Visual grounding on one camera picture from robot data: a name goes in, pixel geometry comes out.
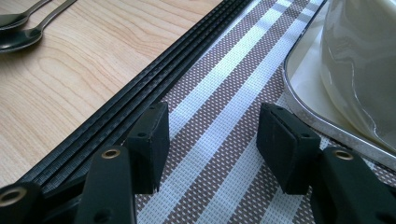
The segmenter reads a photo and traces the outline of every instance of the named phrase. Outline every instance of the brown stripe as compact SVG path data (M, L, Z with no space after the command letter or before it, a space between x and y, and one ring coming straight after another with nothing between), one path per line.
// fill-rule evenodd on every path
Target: brown stripe
M299 16L299 14L300 13L297 12L295 5L291 5L285 11L285 14L283 14L279 20L276 21L276 23L270 28L266 35L264 35L261 41L259 41L254 49L247 55L247 57L240 64L238 64L237 68L221 84L220 88L216 90L216 92L209 98L208 102L204 104L198 113L193 116L193 119L191 119L185 126L185 128L187 127L186 130L189 130L189 132L181 132L181 135L183 135L183 133L186 135L191 135L191 131L193 131L194 135L200 136L204 132L206 129L205 126L207 125L208 127L208 125L212 123L213 119L216 118L223 106L231 100L233 95L240 89L243 82L245 82L248 76L262 61L264 56L270 51L268 46L273 46L278 41L278 39L286 32L286 30ZM210 202L210 199L213 197L224 178L239 159L243 149L247 146L248 142L256 132L260 103L262 101L274 102L280 97L282 91L283 82L281 78L281 67L279 66L276 71L276 75L272 76L264 88L264 91L262 91L259 97L256 98L255 102L247 110L244 117L242 117L238 121L238 124L235 125L234 130L227 137L226 141L222 144L219 150L215 153L209 164L194 181L190 189L186 192L185 196L177 204L176 208L169 215L166 222L173 223L180 218L183 218L183 220L187 222L196 221L198 216L203 212L207 204ZM176 138L182 140L188 138L188 136ZM194 207L190 207L191 202L199 202L199 204L195 204Z
M254 26L265 12L271 8L275 1L263 1L255 6L220 42L206 54L206 56L198 62L180 81L170 90L163 98L169 104L169 110L173 109L198 85L198 83L212 70L212 68L228 53L229 50L246 34L248 30ZM237 79L237 86L242 86L246 77ZM216 118L220 110L231 100L234 92L233 86L235 80L226 79L222 83L220 90L222 93L214 93L211 98L216 100L208 100L214 102L214 106L218 109L212 109L212 105L204 105L189 123L175 136L171 142L166 167L163 172L162 182L171 174L175 167L186 156L192 146L196 143L202 133L209 127L213 119ZM149 201L151 196L139 195L136 197L136 208L140 211Z
M262 1L238 22L164 97L171 113L180 102L198 85L199 82L218 64L221 59L253 27L276 0Z
M373 172L376 174L378 179L385 183L388 184L394 188L396 188L396 172L390 170L388 167L375 163Z
M230 218L230 223L260 223L262 214L277 190L277 182L270 169L263 165L247 190L247 197Z

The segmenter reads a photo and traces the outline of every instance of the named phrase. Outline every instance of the spoon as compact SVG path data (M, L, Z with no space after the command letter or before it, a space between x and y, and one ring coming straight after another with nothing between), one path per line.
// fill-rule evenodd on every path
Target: spoon
M41 0L20 14L0 15L0 31L15 28L27 22L30 15L52 0Z
M0 35L0 53L7 53L24 49L36 43L43 36L44 28L61 12L70 7L77 0L67 0L53 10L37 27L29 30L19 30Z

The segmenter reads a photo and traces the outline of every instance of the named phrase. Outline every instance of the woven placemat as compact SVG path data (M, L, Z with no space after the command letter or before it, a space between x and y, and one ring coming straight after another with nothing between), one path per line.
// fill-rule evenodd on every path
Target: woven placemat
M322 3L253 1L165 95L171 148L160 192L136 197L139 223L314 222L309 195L283 194L255 142L260 104L287 107L282 63Z

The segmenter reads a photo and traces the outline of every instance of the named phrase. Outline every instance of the wood grain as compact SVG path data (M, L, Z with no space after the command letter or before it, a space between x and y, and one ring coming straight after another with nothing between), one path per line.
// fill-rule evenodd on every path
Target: wood grain
M40 8L23 29L62 2ZM0 188L18 180L219 2L78 0L36 45L0 54ZM2 0L0 14L33 3Z

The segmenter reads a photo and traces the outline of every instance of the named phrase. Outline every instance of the hole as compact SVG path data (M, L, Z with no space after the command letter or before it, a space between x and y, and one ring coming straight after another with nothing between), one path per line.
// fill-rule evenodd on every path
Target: hole
M376 213L376 218L381 220L384 223L396 223L396 218L393 217L391 214L386 214L386 213Z
M27 190L22 187L9 189L0 195L0 207L6 207L11 204L17 203L26 195Z
M353 160L353 156L350 153L345 152L343 150L335 150L333 153L336 157L338 157L341 160L345 160L345 161Z
M118 157L121 154L121 152L118 149L109 149L108 151L105 151L102 153L102 158L104 159L113 159Z
M105 208L96 213L95 217L93 218L93 221L95 223L107 223L112 217L113 217L113 213L111 212L111 210Z

